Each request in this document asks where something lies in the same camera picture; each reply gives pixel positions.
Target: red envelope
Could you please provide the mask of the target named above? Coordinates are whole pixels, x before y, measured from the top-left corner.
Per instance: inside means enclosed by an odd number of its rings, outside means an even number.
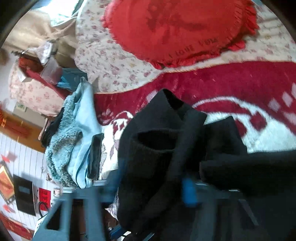
[[[50,209],[51,191],[39,188],[39,201],[46,203],[46,207]],[[47,211],[44,205],[40,205],[41,211]]]

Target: light blue cloth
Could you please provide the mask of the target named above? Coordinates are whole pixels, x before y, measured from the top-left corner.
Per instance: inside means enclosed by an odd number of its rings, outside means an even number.
[[[89,187],[87,157],[93,135],[102,132],[94,109],[94,92],[84,77],[77,90],[65,99],[57,132],[45,151],[52,178],[63,186]]]
[[[83,81],[76,90],[76,92],[81,92],[81,98],[75,103],[73,117],[75,118],[75,123],[82,131],[82,138],[76,142],[72,150],[67,171],[78,187],[85,188],[89,183],[89,179],[86,177],[87,156],[92,137],[93,135],[102,133],[102,127],[96,117],[92,85],[84,77],[81,79]]]

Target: white wall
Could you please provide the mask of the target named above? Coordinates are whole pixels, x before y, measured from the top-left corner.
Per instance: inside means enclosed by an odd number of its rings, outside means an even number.
[[[2,102],[2,105],[4,105],[4,109],[10,112],[13,112],[16,100],[12,100],[9,97],[8,76],[16,59],[16,56],[10,54],[6,65],[0,65],[0,101]]]
[[[31,148],[17,143],[9,137],[0,133],[0,154],[6,155],[7,152],[14,154],[16,157],[14,161],[7,163],[11,175],[16,174],[33,182],[35,200],[37,199],[35,205],[36,216],[18,211],[15,201],[9,205],[9,207],[11,207],[15,211],[15,213],[8,213],[3,208],[3,205],[6,204],[6,202],[1,196],[0,211],[2,211],[7,217],[23,223],[27,228],[35,230],[36,222],[40,218],[40,215],[37,211],[39,195],[36,195],[36,190],[41,187],[43,189],[51,191],[51,200],[53,200],[53,189],[58,186],[49,181],[46,181],[46,161],[43,153],[32,150]]]

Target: white tiled wall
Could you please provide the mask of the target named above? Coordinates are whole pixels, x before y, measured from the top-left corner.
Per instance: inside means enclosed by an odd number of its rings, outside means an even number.
[[[14,161],[7,163],[11,175],[16,174],[32,181],[34,184],[35,199],[39,197],[39,194],[36,195],[36,190],[39,187],[50,190],[51,199],[53,199],[53,188],[57,186],[49,181],[46,181],[46,172],[44,172],[46,168],[46,161],[44,154],[17,143],[16,141],[0,133],[0,154],[6,156],[7,152],[14,154],[16,157]],[[40,215],[37,211],[37,205],[36,216],[32,216],[18,211],[15,201],[10,205],[10,207],[14,209],[15,213],[8,213],[5,211],[3,208],[4,204],[6,204],[6,202],[0,196],[0,210],[7,217],[23,223],[29,229],[35,229],[35,224],[40,218]]]

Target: red poster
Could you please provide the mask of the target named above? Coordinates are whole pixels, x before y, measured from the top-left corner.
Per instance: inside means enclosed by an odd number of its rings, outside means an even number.
[[[51,191],[39,188],[39,201],[46,203],[48,209],[50,209]],[[47,211],[44,205],[40,205],[41,211]]]
[[[20,222],[6,217],[5,215],[3,215],[2,212],[0,212],[0,220],[3,222],[7,230],[10,230],[15,234],[28,240],[31,240],[33,238],[33,230],[30,231],[29,229],[23,227],[23,225]]]

